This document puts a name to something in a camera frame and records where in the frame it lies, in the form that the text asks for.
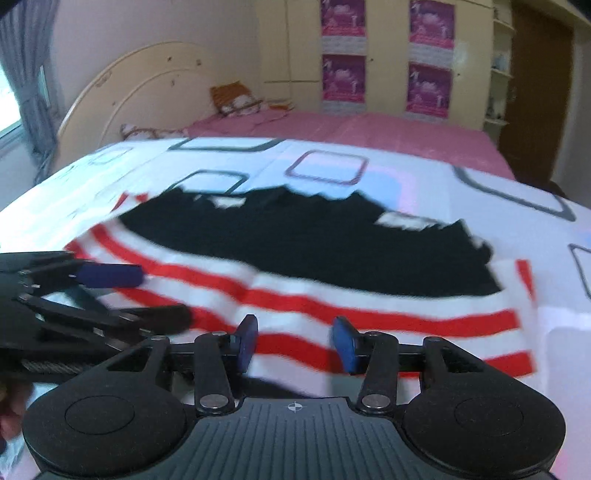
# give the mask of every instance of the wall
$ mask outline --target wall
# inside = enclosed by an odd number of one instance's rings
[[[52,104],[62,118],[111,62],[167,40],[200,44],[220,82],[240,79],[258,93],[256,25],[254,0],[61,0],[47,70]],[[21,145],[0,153],[0,210],[33,185],[30,165]]]
[[[574,202],[591,208],[591,39],[576,31],[573,90],[553,180]]]

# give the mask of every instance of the pink bedsheet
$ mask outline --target pink bedsheet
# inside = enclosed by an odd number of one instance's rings
[[[273,137],[329,142],[440,160],[514,180],[503,156],[484,132],[380,113],[339,117],[320,113],[263,112],[240,118],[210,117],[188,128],[195,137]]]

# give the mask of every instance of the white bedsheet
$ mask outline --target white bedsheet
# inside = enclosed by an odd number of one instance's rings
[[[122,193],[152,197],[186,177],[191,188],[220,193],[240,180],[237,193],[282,184],[331,197],[361,190],[387,209],[444,222],[463,218],[492,244],[496,260],[530,260],[538,319],[524,328],[539,388],[568,427],[554,472],[587,476],[591,211],[485,173],[364,148],[253,138],[126,142],[75,162],[0,212],[0,249],[61,249],[111,215]]]

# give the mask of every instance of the person's hand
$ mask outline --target person's hand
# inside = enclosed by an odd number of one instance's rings
[[[32,392],[29,383],[0,380],[0,454],[6,449],[6,441],[21,433],[22,417]]]

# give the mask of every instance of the pink poster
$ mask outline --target pink poster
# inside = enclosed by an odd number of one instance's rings
[[[322,98],[328,113],[365,110],[365,57],[322,56]]]
[[[422,116],[445,119],[449,114],[452,71],[418,63],[408,64],[408,97],[406,111]]]
[[[322,35],[365,36],[365,0],[322,0]]]
[[[410,61],[451,68],[455,36],[453,5],[410,0]]]
[[[410,41],[452,50],[455,39],[454,6],[434,0],[411,0]]]
[[[365,0],[322,0],[323,53],[365,55]]]

